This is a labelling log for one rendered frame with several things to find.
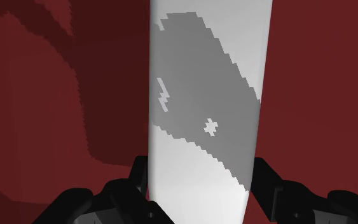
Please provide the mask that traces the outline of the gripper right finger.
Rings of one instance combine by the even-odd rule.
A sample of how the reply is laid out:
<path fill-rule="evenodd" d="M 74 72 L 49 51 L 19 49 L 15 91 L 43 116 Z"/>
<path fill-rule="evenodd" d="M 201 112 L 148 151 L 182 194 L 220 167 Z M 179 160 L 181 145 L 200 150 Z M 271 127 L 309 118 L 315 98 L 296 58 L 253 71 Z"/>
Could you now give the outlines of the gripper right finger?
<path fill-rule="evenodd" d="M 274 224 L 358 224 L 358 194 L 332 190 L 327 197 L 282 179 L 261 157 L 254 159 L 251 192 Z"/>

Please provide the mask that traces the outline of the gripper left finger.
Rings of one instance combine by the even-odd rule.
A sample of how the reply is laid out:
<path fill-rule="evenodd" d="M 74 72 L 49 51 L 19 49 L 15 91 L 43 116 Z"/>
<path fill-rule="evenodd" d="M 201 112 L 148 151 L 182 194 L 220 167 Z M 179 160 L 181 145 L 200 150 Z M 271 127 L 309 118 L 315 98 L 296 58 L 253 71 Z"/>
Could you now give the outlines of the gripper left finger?
<path fill-rule="evenodd" d="M 79 224 L 101 215 L 101 224 L 174 224 L 166 212 L 146 199 L 148 157 L 137 156 L 128 178 L 108 181 L 94 195 L 87 188 L 63 191 L 32 224 Z"/>

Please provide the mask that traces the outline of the tall white box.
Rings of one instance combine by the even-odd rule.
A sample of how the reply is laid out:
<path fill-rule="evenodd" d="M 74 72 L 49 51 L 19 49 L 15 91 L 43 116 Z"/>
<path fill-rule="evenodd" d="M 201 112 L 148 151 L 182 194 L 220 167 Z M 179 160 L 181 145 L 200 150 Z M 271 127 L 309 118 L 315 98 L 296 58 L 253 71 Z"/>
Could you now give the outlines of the tall white box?
<path fill-rule="evenodd" d="M 174 224 L 242 224 L 273 0 L 150 0 L 149 196 Z"/>

